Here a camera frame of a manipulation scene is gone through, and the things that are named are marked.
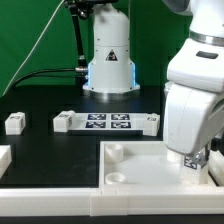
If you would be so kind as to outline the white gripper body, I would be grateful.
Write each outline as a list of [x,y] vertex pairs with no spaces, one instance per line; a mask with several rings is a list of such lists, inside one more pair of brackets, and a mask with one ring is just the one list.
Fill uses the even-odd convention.
[[168,149],[194,155],[224,128],[224,93],[173,84],[164,114],[163,140]]

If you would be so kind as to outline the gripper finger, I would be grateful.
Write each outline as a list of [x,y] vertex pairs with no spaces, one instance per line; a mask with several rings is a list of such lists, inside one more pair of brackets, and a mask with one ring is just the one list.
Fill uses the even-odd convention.
[[195,155],[195,163],[204,167],[209,160],[210,150],[205,146],[200,152]]

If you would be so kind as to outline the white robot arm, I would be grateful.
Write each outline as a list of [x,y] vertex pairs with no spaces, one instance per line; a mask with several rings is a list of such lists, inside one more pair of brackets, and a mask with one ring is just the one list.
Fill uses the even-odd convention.
[[[94,57],[87,67],[86,94],[116,99],[140,89],[129,53],[129,21],[96,0]],[[166,147],[201,166],[208,146],[224,129],[224,0],[162,0],[173,12],[190,15],[189,37],[167,68],[163,140]]]

